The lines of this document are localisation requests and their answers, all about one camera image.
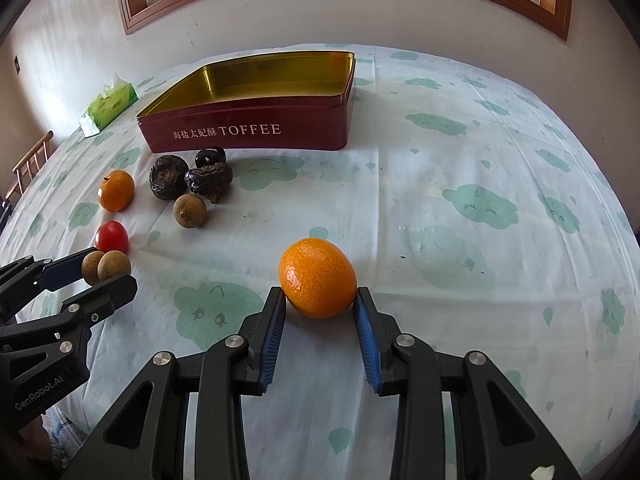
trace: dark cherry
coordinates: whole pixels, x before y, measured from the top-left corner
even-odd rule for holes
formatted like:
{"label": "dark cherry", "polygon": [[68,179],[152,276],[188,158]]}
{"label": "dark cherry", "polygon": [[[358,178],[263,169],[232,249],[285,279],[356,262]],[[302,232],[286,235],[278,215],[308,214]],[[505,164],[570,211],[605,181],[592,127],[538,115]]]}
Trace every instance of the dark cherry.
{"label": "dark cherry", "polygon": [[196,168],[204,168],[205,166],[213,166],[216,162],[226,162],[226,153],[220,146],[212,148],[204,148],[196,155]]}

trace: blue gripper pad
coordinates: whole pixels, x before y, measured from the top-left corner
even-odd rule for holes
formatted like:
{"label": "blue gripper pad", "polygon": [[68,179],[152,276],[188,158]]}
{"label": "blue gripper pad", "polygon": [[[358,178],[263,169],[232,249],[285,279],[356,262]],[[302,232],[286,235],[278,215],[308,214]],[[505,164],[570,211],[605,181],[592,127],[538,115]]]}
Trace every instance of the blue gripper pad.
{"label": "blue gripper pad", "polygon": [[258,375],[257,381],[258,389],[262,394],[267,391],[267,386],[273,381],[273,373],[276,369],[276,360],[278,358],[280,340],[282,339],[286,311],[287,301],[284,300],[284,295],[282,295],[282,300],[276,303],[269,328],[267,329],[267,335],[262,344],[260,374]]}
{"label": "blue gripper pad", "polygon": [[358,333],[364,371],[367,375],[367,383],[371,384],[374,393],[379,394],[382,389],[380,352],[376,346],[367,311],[360,299],[360,295],[357,295],[356,300],[353,302],[353,317],[356,324],[356,332]]}
{"label": "blue gripper pad", "polygon": [[41,288],[55,292],[82,279],[82,261],[87,254],[95,250],[94,247],[90,247],[45,265],[39,280]]}

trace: white tablecloth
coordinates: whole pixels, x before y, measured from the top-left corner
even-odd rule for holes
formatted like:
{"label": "white tablecloth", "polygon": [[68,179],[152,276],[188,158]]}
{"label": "white tablecloth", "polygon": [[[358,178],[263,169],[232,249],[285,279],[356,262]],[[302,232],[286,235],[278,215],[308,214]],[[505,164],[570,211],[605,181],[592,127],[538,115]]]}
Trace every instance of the white tablecloth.
{"label": "white tablecloth", "polygon": [[[116,219],[129,231],[139,285],[131,304],[94,327],[91,378],[60,408],[91,430],[155,352],[191,354],[235,332],[278,284],[282,251],[316,236],[347,254],[358,284],[403,331],[439,351],[486,352],[586,472],[640,418],[640,250],[606,179],[562,121],[513,82],[386,48],[290,50],[327,47],[357,57],[348,145],[229,150],[232,190],[201,229],[181,228],[172,204],[152,195],[157,155],[136,115],[223,57],[137,82],[136,104],[100,136],[73,134],[29,186],[0,238],[2,264],[81,250]],[[180,155],[193,165],[194,152]],[[113,168],[136,181],[117,214],[97,205]],[[41,295],[20,320],[56,313],[84,287]],[[243,399],[252,479],[386,480],[396,406],[366,385],[350,312],[318,321],[290,310],[273,384]],[[450,431],[450,408],[446,423]],[[452,472],[450,440],[447,452]]]}

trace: dried fruit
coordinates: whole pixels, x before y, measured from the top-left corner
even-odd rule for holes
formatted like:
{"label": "dried fruit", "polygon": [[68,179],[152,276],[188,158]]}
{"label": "dried fruit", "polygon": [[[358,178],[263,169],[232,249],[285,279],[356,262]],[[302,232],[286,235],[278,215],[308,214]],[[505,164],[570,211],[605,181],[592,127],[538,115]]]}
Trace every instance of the dried fruit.
{"label": "dried fruit", "polygon": [[162,155],[155,161],[149,172],[151,191],[160,200],[175,200],[185,191],[187,185],[184,174],[189,165],[177,155]]}
{"label": "dried fruit", "polygon": [[92,253],[87,254],[87,256],[84,257],[84,260],[82,260],[82,277],[91,286],[100,283],[100,278],[98,277],[98,264],[103,256],[104,253],[102,251],[93,251]]}
{"label": "dried fruit", "polygon": [[122,211],[133,198],[136,185],[129,173],[122,170],[111,171],[102,178],[98,188],[98,202],[110,213]]}
{"label": "dried fruit", "polygon": [[98,278],[103,282],[118,274],[131,274],[131,262],[127,255],[120,251],[109,251],[98,264]]}
{"label": "dried fruit", "polygon": [[215,204],[224,195],[234,178],[234,172],[226,162],[212,166],[193,168],[184,175],[184,180],[193,194],[202,195]]}
{"label": "dried fruit", "polygon": [[204,200],[195,195],[182,195],[174,204],[174,218],[182,227],[200,227],[207,219]]}
{"label": "dried fruit", "polygon": [[196,155],[196,168],[204,166],[213,166],[216,162],[226,162],[226,153],[220,146],[205,148],[200,150]]}

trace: red tin box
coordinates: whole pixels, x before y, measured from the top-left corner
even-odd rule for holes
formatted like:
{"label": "red tin box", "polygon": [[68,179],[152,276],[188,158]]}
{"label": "red tin box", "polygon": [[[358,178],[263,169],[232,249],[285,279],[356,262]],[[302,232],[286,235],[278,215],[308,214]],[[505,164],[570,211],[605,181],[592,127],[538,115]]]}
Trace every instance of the red tin box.
{"label": "red tin box", "polygon": [[279,52],[205,65],[142,110],[154,153],[223,148],[339,150],[347,143],[351,52]]}

